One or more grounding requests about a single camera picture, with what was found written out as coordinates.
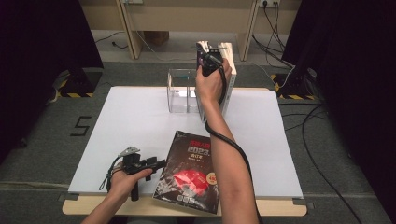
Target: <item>finger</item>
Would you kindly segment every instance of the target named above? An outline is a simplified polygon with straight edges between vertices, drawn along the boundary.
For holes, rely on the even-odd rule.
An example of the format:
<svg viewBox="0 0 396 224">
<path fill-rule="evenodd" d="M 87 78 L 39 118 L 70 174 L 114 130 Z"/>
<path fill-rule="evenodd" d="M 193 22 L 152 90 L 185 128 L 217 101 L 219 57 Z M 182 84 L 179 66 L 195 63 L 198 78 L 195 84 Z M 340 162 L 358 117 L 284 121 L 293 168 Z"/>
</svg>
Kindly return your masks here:
<svg viewBox="0 0 396 224">
<path fill-rule="evenodd" d="M 202 66 L 201 65 L 198 66 L 197 76 L 202 76 Z"/>
<path fill-rule="evenodd" d="M 122 161 L 117 163 L 117 165 L 113 166 L 113 170 L 111 171 L 111 174 L 115 174 L 116 172 L 122 170 Z"/>
<path fill-rule="evenodd" d="M 222 65 L 223 65 L 224 68 L 230 67 L 230 63 L 228 62 L 228 59 L 223 58 L 223 64 Z"/>
<path fill-rule="evenodd" d="M 131 176 L 136 178 L 136 180 L 139 180 L 139 179 L 141 179 L 143 177 L 146 177 L 148 175 L 151 175 L 151 174 L 152 174 L 152 169 L 145 169 L 145 170 L 142 170 L 139 173 L 136 173 L 136 174 L 131 175 Z"/>
<path fill-rule="evenodd" d="M 228 67 L 227 71 L 225 71 L 225 76 L 226 76 L 227 80 L 230 80 L 232 72 L 233 72 L 233 69 L 231 67 Z"/>
</svg>

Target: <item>black curtain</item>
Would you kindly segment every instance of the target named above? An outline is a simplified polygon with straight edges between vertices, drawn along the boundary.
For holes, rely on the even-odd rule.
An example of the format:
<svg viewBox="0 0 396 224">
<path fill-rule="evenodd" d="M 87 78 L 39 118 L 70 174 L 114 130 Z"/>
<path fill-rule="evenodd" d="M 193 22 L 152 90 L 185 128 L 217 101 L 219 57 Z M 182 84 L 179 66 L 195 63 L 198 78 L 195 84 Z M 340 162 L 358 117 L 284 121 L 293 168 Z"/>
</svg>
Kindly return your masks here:
<svg viewBox="0 0 396 224">
<path fill-rule="evenodd" d="M 338 7 L 326 7 L 331 4 Z M 348 150 L 394 223 L 395 12 L 393 0 L 303 0 L 284 56 L 296 67 L 317 71 L 325 104 Z M 318 22 L 323 15 L 331 22 Z"/>
<path fill-rule="evenodd" d="M 68 70 L 103 67 L 78 0 L 0 1 L 0 162 Z"/>
</svg>

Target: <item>clear acrylic box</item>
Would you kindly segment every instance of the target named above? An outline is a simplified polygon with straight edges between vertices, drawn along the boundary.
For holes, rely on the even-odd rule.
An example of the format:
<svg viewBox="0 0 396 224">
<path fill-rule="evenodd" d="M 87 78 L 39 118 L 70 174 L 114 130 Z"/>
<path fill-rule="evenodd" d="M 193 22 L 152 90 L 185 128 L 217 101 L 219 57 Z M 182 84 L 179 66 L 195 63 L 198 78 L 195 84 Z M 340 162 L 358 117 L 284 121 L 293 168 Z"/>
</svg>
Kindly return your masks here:
<svg viewBox="0 0 396 224">
<path fill-rule="evenodd" d="M 195 78 L 194 69 L 169 69 L 167 93 L 170 113 L 199 113 Z"/>
</svg>

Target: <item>left hand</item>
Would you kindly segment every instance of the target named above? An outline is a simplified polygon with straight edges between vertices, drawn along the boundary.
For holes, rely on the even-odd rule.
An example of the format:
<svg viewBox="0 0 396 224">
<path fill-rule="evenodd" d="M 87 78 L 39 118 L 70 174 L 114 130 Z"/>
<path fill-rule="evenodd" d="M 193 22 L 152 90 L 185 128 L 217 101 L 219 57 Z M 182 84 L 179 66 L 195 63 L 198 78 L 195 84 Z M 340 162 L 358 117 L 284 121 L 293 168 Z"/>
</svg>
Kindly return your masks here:
<svg viewBox="0 0 396 224">
<path fill-rule="evenodd" d="M 126 202 L 137 181 L 151 174 L 151 169 L 142 170 L 134 175 L 127 175 L 122 170 L 115 172 L 111 178 L 111 189 L 108 196 L 119 197 L 121 201 Z"/>
</svg>

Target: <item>black cable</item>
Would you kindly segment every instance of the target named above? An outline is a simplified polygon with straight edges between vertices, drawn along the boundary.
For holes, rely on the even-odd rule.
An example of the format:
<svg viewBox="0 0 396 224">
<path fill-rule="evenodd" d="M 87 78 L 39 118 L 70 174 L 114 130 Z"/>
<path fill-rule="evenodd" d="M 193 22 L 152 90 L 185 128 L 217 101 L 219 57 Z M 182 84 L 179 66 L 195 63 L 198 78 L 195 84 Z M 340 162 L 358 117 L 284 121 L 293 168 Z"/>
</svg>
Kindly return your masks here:
<svg viewBox="0 0 396 224">
<path fill-rule="evenodd" d="M 124 33 L 124 32 L 123 32 L 123 31 L 116 32 L 116 33 L 114 33 L 114 34 L 112 34 L 112 35 L 110 35 L 110 36 L 107 36 L 107 37 L 105 37 L 105 38 L 96 40 L 95 43 L 97 43 L 97 42 L 99 42 L 99 41 L 102 41 L 102 40 L 109 39 L 111 36 L 116 35 L 116 34 L 120 34 L 120 33 Z"/>
<path fill-rule="evenodd" d="M 212 62 L 218 67 L 219 72 L 220 72 L 220 76 L 221 76 L 221 81 L 222 81 L 222 84 L 223 84 L 222 85 L 222 90 L 221 90 L 222 97 L 220 97 L 220 100 L 219 100 L 219 105 L 221 105 L 221 103 L 224 100 L 224 95 L 225 95 L 225 92 L 226 92 L 226 89 L 227 89 L 227 79 L 225 77 L 225 72 L 224 72 L 223 66 L 221 64 L 218 64 L 217 62 L 215 62 L 215 60 L 212 60 Z M 205 123 L 205 128 L 210 134 L 216 136 L 218 139 L 220 139 L 220 140 L 224 141 L 225 143 L 229 144 L 230 146 L 232 146 L 233 148 L 235 148 L 239 152 L 239 154 L 242 156 L 242 158 L 243 158 L 243 160 L 244 160 L 244 162 L 245 162 L 245 164 L 247 166 L 247 170 L 248 170 L 248 173 L 250 175 L 250 180 L 251 180 L 251 183 L 253 185 L 253 177 L 251 175 L 250 164 L 248 162 L 248 157 L 245 154 L 244 150 L 240 146 L 238 146 L 238 144 L 236 144 L 235 141 L 233 141 L 230 138 L 222 135 L 221 133 L 217 133 L 212 128 L 210 128 L 210 126 L 209 126 L 209 124 L 207 122 Z M 259 220 L 259 223 L 262 224 L 263 223 L 262 222 L 262 216 L 260 215 L 259 208 L 257 207 L 256 200 L 254 200 L 254 202 L 255 202 L 255 206 L 256 206 L 257 219 Z"/>
<path fill-rule="evenodd" d="M 119 159 L 120 159 L 120 157 L 117 157 L 117 158 L 113 161 L 113 163 L 111 163 L 111 166 L 110 166 L 110 168 L 108 168 L 106 177 L 105 177 L 105 179 L 103 180 L 102 184 L 100 185 L 99 190 L 101 190 L 101 189 L 103 189 L 103 188 L 105 187 L 106 181 L 107 181 L 106 189 L 107 189 L 107 191 L 110 190 L 110 186 L 111 186 L 111 177 L 113 177 L 113 167 L 114 167 L 114 164 L 116 164 L 117 160 L 119 160 Z"/>
<path fill-rule="evenodd" d="M 274 4 L 275 4 L 275 30 L 276 30 L 276 36 L 277 36 L 278 44 L 279 44 L 280 48 L 283 51 L 283 49 L 286 46 L 283 44 L 282 40 L 280 39 L 279 31 L 277 30 L 277 28 L 278 28 L 277 21 L 279 20 L 279 3 L 278 2 L 274 2 Z"/>
<path fill-rule="evenodd" d="M 116 42 L 111 42 L 111 44 L 114 46 L 114 47 L 117 47 L 117 48 L 119 48 L 119 49 L 126 49 L 126 48 L 128 48 L 128 45 L 127 46 L 125 46 L 125 47 L 121 47 L 121 46 L 119 46 L 118 44 L 116 44 Z"/>
<path fill-rule="evenodd" d="M 271 23 L 271 20 L 270 20 L 270 18 L 268 17 L 268 14 L 267 14 L 267 11 L 265 10 L 266 9 L 266 7 L 264 7 L 263 8 L 264 9 L 264 15 L 265 15 L 265 17 L 267 18 L 267 20 L 268 20 L 268 22 L 269 22 L 269 24 L 270 24 L 270 26 L 271 26 L 271 29 L 272 29 L 272 35 L 271 35 L 271 38 L 272 38 L 272 36 L 274 36 L 274 39 L 276 40 L 276 42 L 279 44 L 279 46 L 282 48 L 282 47 L 284 47 L 283 46 L 283 43 L 282 43 L 282 41 L 280 40 L 280 37 L 279 37 L 279 34 L 278 34 L 278 31 L 277 31 L 277 20 L 278 20 L 278 18 L 279 18 L 279 8 L 277 7 L 277 3 L 276 3 L 276 7 L 275 7 L 275 25 L 273 26 L 273 24 Z"/>
<path fill-rule="evenodd" d="M 318 116 L 318 114 L 311 115 L 310 119 L 312 119 L 312 118 L 317 118 L 317 119 L 329 119 L 329 118 L 320 117 L 320 116 Z M 292 116 L 292 115 L 306 115 L 306 114 L 288 114 L 288 115 L 282 116 L 282 118 L 285 118 L 286 116 Z M 300 126 L 302 126 L 302 125 L 303 125 L 303 123 L 297 124 L 297 125 L 295 125 L 295 126 L 293 126 L 293 127 L 291 127 L 291 128 L 287 128 L 287 129 L 285 129 L 285 132 L 286 132 L 286 131 L 290 131 L 290 130 L 295 129 L 295 128 L 298 128 L 298 127 L 300 127 Z"/>
<path fill-rule="evenodd" d="M 269 54 L 271 57 L 273 57 L 274 59 L 276 59 L 276 60 L 279 61 L 280 63 L 285 64 L 288 68 L 292 68 L 292 65 L 291 65 L 291 64 L 289 64 L 289 63 L 287 63 L 287 62 L 281 60 L 281 59 L 280 59 L 279 57 L 277 57 L 273 52 L 269 51 L 269 49 L 271 49 L 271 48 L 266 47 L 266 46 L 264 46 L 264 44 L 260 43 L 260 42 L 257 40 L 257 38 L 256 38 L 255 35 L 252 35 L 252 37 L 253 37 L 254 41 L 256 42 L 256 44 L 259 46 L 259 48 L 260 48 L 262 51 L 264 51 L 266 54 Z"/>
<path fill-rule="evenodd" d="M 309 112 L 309 114 L 305 117 L 304 121 L 303 121 L 303 128 L 302 128 L 302 134 L 303 134 L 303 142 L 304 142 L 304 147 L 306 150 L 306 153 L 309 156 L 309 159 L 312 161 L 312 163 L 314 164 L 315 168 L 318 170 L 319 174 L 323 177 L 323 179 L 326 181 L 326 183 L 334 190 L 334 192 L 338 195 L 338 197 L 344 202 L 344 204 L 348 207 L 349 211 L 352 213 L 352 215 L 356 218 L 356 220 L 361 223 L 361 220 L 359 219 L 358 215 L 355 213 L 355 211 L 353 210 L 353 208 L 349 205 L 349 203 L 347 202 L 347 200 L 341 195 L 341 193 L 338 191 L 338 189 L 329 181 L 329 179 L 327 179 L 327 177 L 321 172 L 321 170 L 319 169 L 317 163 L 315 162 L 314 158 L 311 155 L 311 152 L 308 148 L 308 144 L 306 143 L 305 140 L 305 124 L 306 121 L 311 117 L 311 115 L 315 112 L 315 110 L 317 110 L 318 108 L 320 108 L 321 105 L 316 106 L 314 109 L 311 110 L 311 112 Z"/>
</svg>

